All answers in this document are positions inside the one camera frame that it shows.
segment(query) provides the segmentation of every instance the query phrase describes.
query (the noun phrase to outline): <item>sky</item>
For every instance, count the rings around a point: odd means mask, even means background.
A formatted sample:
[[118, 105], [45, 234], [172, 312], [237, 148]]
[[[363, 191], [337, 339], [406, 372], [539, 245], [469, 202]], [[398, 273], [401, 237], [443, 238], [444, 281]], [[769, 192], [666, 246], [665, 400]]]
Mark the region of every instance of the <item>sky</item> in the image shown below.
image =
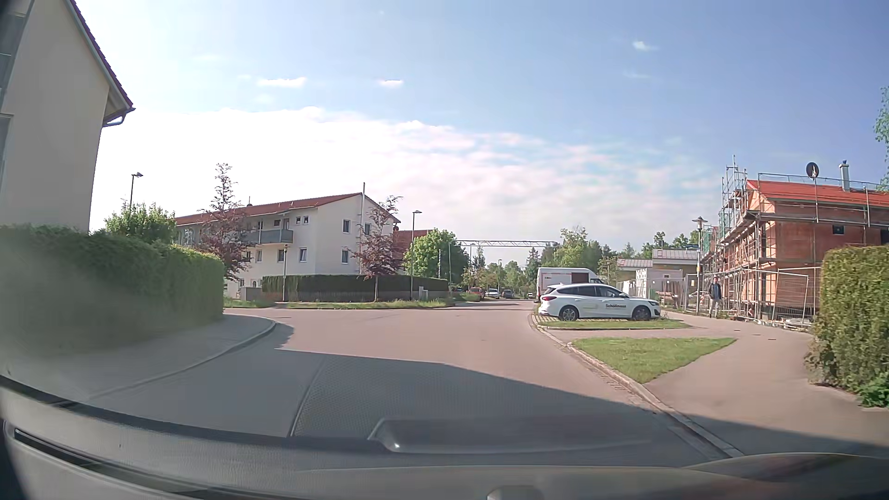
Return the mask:
[[733, 155], [886, 170], [885, 1], [77, 3], [136, 108], [102, 132], [94, 230], [131, 173], [135, 202], [193, 214], [225, 162], [245, 203], [366, 182], [401, 229], [638, 249], [714, 221]]

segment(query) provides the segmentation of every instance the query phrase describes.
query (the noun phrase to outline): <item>building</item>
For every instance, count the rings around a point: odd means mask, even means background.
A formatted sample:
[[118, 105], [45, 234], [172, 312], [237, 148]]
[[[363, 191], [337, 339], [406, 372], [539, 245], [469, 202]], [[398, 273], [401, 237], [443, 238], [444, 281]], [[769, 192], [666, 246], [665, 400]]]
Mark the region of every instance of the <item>building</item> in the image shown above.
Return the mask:
[[133, 111], [74, 0], [0, 20], [0, 225], [88, 230], [102, 127]]
[[[256, 246], [250, 248], [251, 263], [238, 275], [238, 282], [226, 284], [227, 294], [235, 296], [241, 286], [262, 286], [263, 276], [358, 274], [352, 252], [357, 250], [361, 225], [371, 230], [375, 206], [361, 193], [348, 193], [244, 207], [252, 229], [247, 237]], [[209, 214], [177, 217], [178, 243], [198, 243], [210, 220]], [[399, 222], [394, 216], [391, 221]], [[383, 230], [392, 231], [393, 225]]]
[[719, 224], [705, 231], [705, 281], [718, 278], [742, 318], [810, 318], [825, 253], [889, 243], [889, 193], [875, 184], [726, 168]]

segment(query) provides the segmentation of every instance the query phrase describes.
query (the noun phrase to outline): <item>white apartment building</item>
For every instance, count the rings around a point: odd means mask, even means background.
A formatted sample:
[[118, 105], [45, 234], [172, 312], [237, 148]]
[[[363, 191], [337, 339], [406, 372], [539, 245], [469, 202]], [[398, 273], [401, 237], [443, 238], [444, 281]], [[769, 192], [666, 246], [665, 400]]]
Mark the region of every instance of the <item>white apartment building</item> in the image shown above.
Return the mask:
[[0, 225], [86, 231], [102, 127], [132, 101], [74, 0], [0, 13]]
[[[281, 276], [285, 272], [288, 276], [358, 274], [358, 261], [351, 252], [357, 250], [359, 231], [370, 230], [375, 206], [361, 193], [246, 206], [244, 211], [252, 228], [248, 238], [256, 246], [249, 250], [250, 267], [238, 275], [238, 282], [226, 284], [227, 295], [236, 296], [240, 286], [262, 286], [263, 276]], [[195, 244], [200, 240], [201, 227], [209, 220], [207, 214], [177, 217], [178, 243]], [[391, 233], [398, 222], [392, 217], [384, 232]]]

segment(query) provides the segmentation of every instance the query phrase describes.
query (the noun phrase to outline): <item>construction fence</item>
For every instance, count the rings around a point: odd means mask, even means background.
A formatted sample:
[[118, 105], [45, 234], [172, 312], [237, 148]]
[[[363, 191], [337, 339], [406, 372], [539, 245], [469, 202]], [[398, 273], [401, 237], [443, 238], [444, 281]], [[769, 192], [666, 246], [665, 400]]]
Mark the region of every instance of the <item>construction fence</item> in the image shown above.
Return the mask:
[[821, 267], [782, 270], [738, 269], [685, 277], [680, 309], [707, 311], [710, 285], [722, 288], [719, 309], [729, 317], [785, 327], [807, 327], [818, 311]]

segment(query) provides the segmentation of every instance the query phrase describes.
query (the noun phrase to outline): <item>person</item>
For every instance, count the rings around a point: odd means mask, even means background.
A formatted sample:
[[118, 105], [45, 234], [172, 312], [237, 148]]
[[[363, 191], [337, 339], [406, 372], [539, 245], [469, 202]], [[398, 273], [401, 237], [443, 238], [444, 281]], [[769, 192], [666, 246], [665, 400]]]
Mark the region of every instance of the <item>person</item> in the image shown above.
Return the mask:
[[719, 314], [719, 301], [722, 300], [722, 287], [719, 285], [719, 278], [713, 278], [713, 283], [710, 283], [709, 289], [710, 295], [710, 311], [709, 316], [713, 318], [714, 312]]

